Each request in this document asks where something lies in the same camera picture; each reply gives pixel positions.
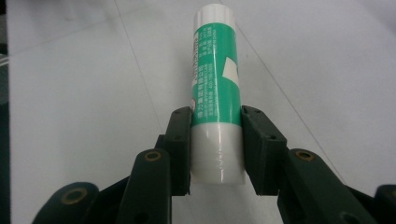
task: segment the black plastic part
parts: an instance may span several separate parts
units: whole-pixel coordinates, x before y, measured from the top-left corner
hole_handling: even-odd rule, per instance
[[[254,107],[242,106],[245,167],[258,195],[277,195],[279,163],[288,149],[287,140],[265,114]]]
[[[9,103],[0,105],[0,223],[10,223]]]
[[[128,180],[129,176],[99,192],[86,223],[109,224],[116,222],[120,202]]]
[[[99,194],[90,183],[73,183],[56,191],[38,212],[34,224],[85,223]]]
[[[165,150],[137,155],[116,223],[171,223],[170,158]]]
[[[284,162],[286,178],[281,182],[278,207],[285,223],[376,223],[320,156],[293,149]],[[286,202],[300,207],[285,206]]]
[[[163,149],[171,158],[172,196],[190,194],[190,127],[190,108],[177,109],[172,113],[163,140],[160,136],[157,141],[157,144],[163,141]]]
[[[379,223],[396,223],[396,185],[383,185],[376,190],[373,213]]]

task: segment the glue stick tube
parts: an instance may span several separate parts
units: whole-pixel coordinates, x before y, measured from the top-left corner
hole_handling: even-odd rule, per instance
[[[237,71],[233,12],[201,8],[194,19],[192,182],[245,183]]]

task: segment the white surface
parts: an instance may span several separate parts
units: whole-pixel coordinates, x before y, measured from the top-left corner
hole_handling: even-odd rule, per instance
[[[13,223],[103,189],[191,97],[194,13],[216,1],[8,1]],[[396,182],[394,1],[235,1],[242,103],[373,195]],[[281,223],[250,184],[191,186],[174,223]]]

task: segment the screw hole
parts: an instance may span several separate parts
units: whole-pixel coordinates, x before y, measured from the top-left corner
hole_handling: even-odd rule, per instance
[[[142,224],[149,221],[149,214],[141,212],[134,217],[134,223]]]
[[[340,217],[346,224],[361,224],[359,219],[353,214],[343,212],[340,214]]]
[[[145,155],[146,161],[157,161],[160,158],[161,158],[161,153],[159,153],[158,151],[150,151]]]
[[[87,196],[87,194],[88,192],[84,188],[70,189],[62,196],[61,202],[63,204],[79,203],[85,198],[85,196]]]
[[[296,156],[303,161],[312,161],[315,158],[311,153],[302,150],[297,151]]]

